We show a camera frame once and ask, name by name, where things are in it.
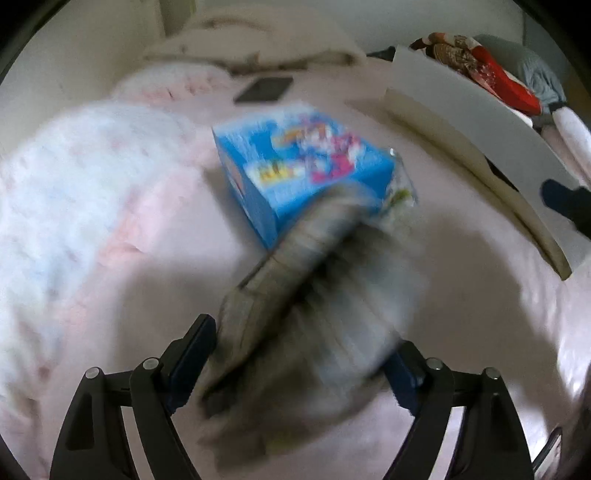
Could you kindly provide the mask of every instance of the blue box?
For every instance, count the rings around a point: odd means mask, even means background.
[[[359,181],[384,200],[397,165],[303,103],[219,125],[213,135],[230,186],[267,248],[335,182]]]

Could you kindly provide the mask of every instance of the smartphone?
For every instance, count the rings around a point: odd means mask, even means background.
[[[263,77],[234,99],[234,103],[276,102],[291,86],[293,77]]]

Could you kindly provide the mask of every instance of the box top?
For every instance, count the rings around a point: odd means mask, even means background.
[[[274,209],[346,178],[392,171],[391,157],[305,103],[214,127],[218,144]]]

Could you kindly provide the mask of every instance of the silver screw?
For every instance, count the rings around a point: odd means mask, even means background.
[[[160,362],[157,358],[148,358],[147,360],[144,360],[142,367],[144,367],[146,370],[153,370],[158,366],[159,363]]]
[[[427,366],[431,370],[441,370],[443,368],[443,362],[438,358],[427,358]]]
[[[93,378],[98,377],[99,373],[100,373],[100,370],[97,367],[91,367],[86,371],[84,376],[86,378],[88,378],[89,380],[92,380]]]
[[[493,380],[499,380],[501,377],[501,372],[499,372],[494,367],[488,367],[484,370],[484,372],[488,378],[492,378]]]

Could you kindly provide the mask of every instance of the pink bed sheet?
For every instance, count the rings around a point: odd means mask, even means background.
[[[402,332],[425,356],[480,372],[495,366],[509,385],[532,456],[549,431],[565,421],[591,362],[591,268],[562,282],[509,210],[461,166],[416,134],[390,121],[379,105],[390,65],[324,67],[294,73],[283,102],[304,100],[350,125],[376,145],[395,148],[430,220],[425,257],[430,292],[415,322]],[[206,127],[253,111],[226,92],[201,95],[167,108]],[[49,461],[61,422],[88,367],[130,369],[158,355],[201,312],[217,313],[224,293],[263,255],[246,217],[231,198],[208,129],[197,193],[133,262],[113,266],[95,287],[87,321],[76,327],[41,402],[43,455]],[[129,440],[142,479],[151,474],[132,414]],[[455,410],[431,478],[444,478],[461,411]],[[200,446],[195,401],[173,417],[205,480],[220,478],[213,455]],[[355,419],[300,450],[227,478],[380,479],[411,424],[391,394],[380,395]]]

